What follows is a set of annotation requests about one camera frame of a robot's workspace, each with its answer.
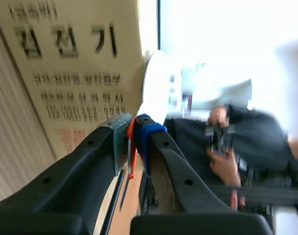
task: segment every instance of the hand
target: hand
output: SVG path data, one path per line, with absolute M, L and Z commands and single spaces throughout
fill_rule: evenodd
M 217 106 L 210 112 L 208 119 L 210 125 L 220 125 L 220 127 L 228 126 L 228 118 L 226 117 L 226 110 L 224 106 Z
M 213 160 L 210 163 L 211 169 L 221 178 L 225 185 L 241 185 L 241 179 L 238 175 L 237 164 L 232 149 L 227 150 L 226 158 L 219 154 L 212 153 L 209 149 L 207 149 L 207 153 Z

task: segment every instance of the person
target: person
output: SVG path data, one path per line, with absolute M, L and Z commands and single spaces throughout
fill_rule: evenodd
M 207 125 L 235 125 L 232 148 L 222 157 L 208 148 Z M 165 126 L 188 163 L 206 184 L 240 186 L 234 154 L 254 170 L 285 170 L 298 159 L 298 141 L 288 140 L 274 116 L 232 104 L 219 105 L 210 112 L 208 123 L 184 118 L 167 119 Z

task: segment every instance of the black jacket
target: black jacket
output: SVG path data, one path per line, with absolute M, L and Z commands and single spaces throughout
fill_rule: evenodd
M 273 116 L 230 104 L 225 107 L 230 124 L 235 125 L 232 147 L 249 167 L 283 170 L 294 159 L 287 135 Z M 205 136 L 206 123 L 174 118 L 166 120 L 165 126 L 196 173 L 206 183 L 222 183 L 209 166 L 210 157 L 206 149 L 211 141 Z

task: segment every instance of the blue strap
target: blue strap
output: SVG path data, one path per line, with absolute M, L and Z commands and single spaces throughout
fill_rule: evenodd
M 148 155 L 148 137 L 151 133 L 157 132 L 157 131 L 167 131 L 167 128 L 165 126 L 162 126 L 161 124 L 155 122 L 150 124 L 143 125 L 140 130 L 136 131 L 136 148 L 144 158 L 144 165 L 146 169 L 147 175 L 150 177 L 150 168 L 149 168 L 149 155 Z

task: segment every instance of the sign board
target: sign board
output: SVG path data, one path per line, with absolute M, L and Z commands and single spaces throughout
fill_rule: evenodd
M 137 4 L 0 1 L 1 31 L 57 159 L 112 116 L 137 113 L 145 69 Z

